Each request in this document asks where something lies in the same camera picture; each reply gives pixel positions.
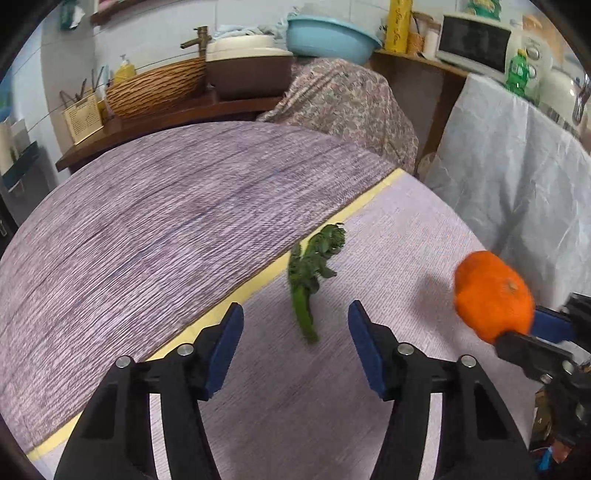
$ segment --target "plastic wrap roll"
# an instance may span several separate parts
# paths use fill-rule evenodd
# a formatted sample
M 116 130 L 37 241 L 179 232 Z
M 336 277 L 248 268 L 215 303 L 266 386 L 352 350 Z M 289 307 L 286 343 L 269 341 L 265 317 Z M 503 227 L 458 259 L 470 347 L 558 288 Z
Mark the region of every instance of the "plastic wrap roll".
M 412 9 L 413 0 L 391 0 L 384 45 L 386 50 L 406 53 Z

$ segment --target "wooden shelf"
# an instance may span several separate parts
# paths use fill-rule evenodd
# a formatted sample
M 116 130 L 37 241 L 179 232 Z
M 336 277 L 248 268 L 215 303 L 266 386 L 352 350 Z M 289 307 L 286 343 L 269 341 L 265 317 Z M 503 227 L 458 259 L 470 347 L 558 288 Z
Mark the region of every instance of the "wooden shelf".
M 114 118 L 103 128 L 74 145 L 56 162 L 57 171 L 74 172 L 104 152 L 144 135 L 168 128 L 217 119 L 252 120 L 257 114 L 273 110 L 281 97 L 219 101 L 215 91 L 191 98 L 166 110 L 130 119 Z
M 149 0 L 123 0 L 122 2 L 117 2 L 110 7 L 105 8 L 104 10 L 100 10 L 97 13 L 92 14 L 90 16 L 90 23 L 95 26 L 105 25 L 116 13 L 122 12 L 123 10 L 127 10 L 134 5 L 148 1 Z
M 444 70 L 449 73 L 454 73 L 455 75 L 458 75 L 460 77 L 464 77 L 464 78 L 468 77 L 467 71 L 459 69 L 458 67 L 454 67 L 453 65 L 449 65 L 448 63 L 443 63 L 442 61 L 429 60 L 424 57 L 420 57 L 418 55 L 408 55 L 406 53 L 395 53 L 393 51 L 388 51 L 388 50 L 377 50 L 375 53 L 378 53 L 381 55 L 390 55 L 393 57 L 399 57 L 401 59 L 408 59 L 408 60 L 412 60 L 412 61 L 417 61 L 419 63 L 423 63 L 425 65 L 430 65 L 431 67 L 435 67 L 435 68 L 438 68 L 440 70 Z

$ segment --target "brass faucet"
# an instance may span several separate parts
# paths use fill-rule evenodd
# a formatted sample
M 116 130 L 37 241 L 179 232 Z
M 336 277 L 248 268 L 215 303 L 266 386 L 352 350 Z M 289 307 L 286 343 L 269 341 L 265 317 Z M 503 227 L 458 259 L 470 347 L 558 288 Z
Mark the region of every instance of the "brass faucet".
M 184 50 L 185 48 L 192 47 L 193 45 L 199 45 L 199 56 L 203 57 L 207 50 L 207 42 L 209 42 L 212 38 L 207 33 L 207 27 L 194 28 L 194 30 L 197 31 L 197 38 L 186 41 L 185 43 L 181 43 L 181 48 Z

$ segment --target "yellow tape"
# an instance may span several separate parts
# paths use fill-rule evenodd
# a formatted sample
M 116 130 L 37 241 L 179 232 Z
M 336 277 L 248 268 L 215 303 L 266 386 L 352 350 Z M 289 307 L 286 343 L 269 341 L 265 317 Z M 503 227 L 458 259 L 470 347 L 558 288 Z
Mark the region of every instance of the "yellow tape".
M 344 222 L 347 218 L 352 216 L 357 211 L 361 210 L 364 206 L 366 206 L 379 192 L 381 192 L 387 186 L 393 184 L 393 182 L 399 178 L 403 174 L 403 170 L 397 169 L 394 170 L 390 175 L 384 178 L 380 183 L 375 185 L 373 188 L 369 189 L 364 194 L 357 197 L 352 203 L 348 204 L 345 208 L 343 208 L 340 212 L 337 212 L 331 218 L 329 218 L 325 223 L 320 225 L 316 230 L 314 230 L 306 239 L 303 241 L 303 245 L 310 240 L 310 238 L 318 233 L 324 225 L 329 223 L 337 223 L 337 222 Z M 152 355 L 148 360 L 155 360 L 158 358 L 163 358 L 166 354 L 173 350 L 174 348 L 178 347 L 182 343 L 193 343 L 195 337 L 199 334 L 199 332 L 204 329 L 205 327 L 209 327 L 211 325 L 215 325 L 222 320 L 222 317 L 226 313 L 226 310 L 230 306 L 230 304 L 235 301 L 238 303 L 244 303 L 252 297 L 257 291 L 262 289 L 265 285 L 271 283 L 275 278 L 281 275 L 285 269 L 287 268 L 287 262 L 289 260 L 289 252 L 280 256 L 277 260 L 275 260 L 272 264 L 270 264 L 267 268 L 262 270 L 260 273 L 252 277 L 246 283 L 242 284 L 238 287 L 234 292 L 232 292 L 227 298 L 223 299 L 220 303 L 215 305 L 214 308 L 209 310 L 205 315 L 201 318 L 197 319 L 194 323 L 189 325 L 186 329 L 184 329 L 178 336 L 174 339 L 170 340 L 166 345 L 164 345 L 160 350 L 158 350 L 154 355 Z M 30 461 L 38 460 L 42 456 L 51 452 L 54 448 L 56 448 L 62 442 L 65 442 L 70 435 L 72 434 L 72 430 L 74 430 L 74 426 L 76 422 L 80 418 L 80 414 L 76 415 L 73 419 L 68 421 L 63 427 L 59 428 L 54 434 L 52 434 L 45 442 L 39 445 L 37 448 L 31 450 L 27 456 L 29 457 Z

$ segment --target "microwave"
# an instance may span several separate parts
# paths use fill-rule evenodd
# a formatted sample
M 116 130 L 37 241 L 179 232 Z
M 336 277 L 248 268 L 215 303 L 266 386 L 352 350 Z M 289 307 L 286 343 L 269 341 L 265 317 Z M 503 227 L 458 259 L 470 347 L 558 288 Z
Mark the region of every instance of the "microwave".
M 550 46 L 532 32 L 497 20 L 462 13 L 444 15 L 436 57 L 505 83 L 519 48 L 527 52 L 530 65 L 528 89 L 535 89 L 552 69 Z

